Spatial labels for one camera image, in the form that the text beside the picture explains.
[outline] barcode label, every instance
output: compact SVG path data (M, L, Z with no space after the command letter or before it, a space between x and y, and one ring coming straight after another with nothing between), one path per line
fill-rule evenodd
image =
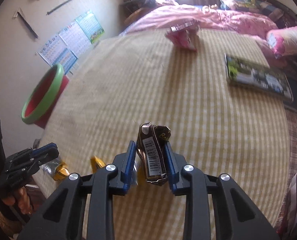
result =
M148 163L148 173L150 176L161 175L161 161L156 149L153 137L149 137L143 140L143 145L145 148L147 163Z

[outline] pillow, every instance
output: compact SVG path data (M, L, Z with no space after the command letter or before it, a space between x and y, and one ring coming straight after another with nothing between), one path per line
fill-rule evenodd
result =
M284 14L281 9L276 8L265 0L256 0L255 3L256 6L261 10L261 14L269 17L273 22L279 20Z
M260 12L255 4L252 4L247 0L221 0L221 3L221 8L224 8L225 10L235 10L253 13Z
M297 54L297 26L271 30L266 38L276 58Z

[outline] chocolate bar wrapper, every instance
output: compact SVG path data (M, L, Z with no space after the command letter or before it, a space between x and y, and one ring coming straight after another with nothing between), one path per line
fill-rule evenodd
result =
M197 51L191 43L190 35L196 35L198 30L199 22L196 19L183 21L181 25L171 26L165 37L177 47Z
M142 160L145 179L156 185L163 185L167 181L162 149L171 136L166 126L141 124L137 138L137 153Z

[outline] small pink object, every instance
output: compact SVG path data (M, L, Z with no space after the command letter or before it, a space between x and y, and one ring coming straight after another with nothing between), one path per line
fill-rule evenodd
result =
M165 37L170 39L177 47L197 51L191 44L189 35L196 35L199 30L199 22L194 19L189 22L184 22L181 25L170 27L170 30L165 34Z

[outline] human hand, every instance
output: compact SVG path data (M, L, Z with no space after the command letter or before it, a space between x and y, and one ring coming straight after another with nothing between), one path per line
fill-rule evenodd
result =
M21 210L22 214L32 214L33 208L30 203L30 199L27 195L27 191L25 187L22 187L14 192L16 199L18 201L18 207ZM14 196L9 196L7 198L3 198L2 201L5 205L12 206L15 204L16 200Z

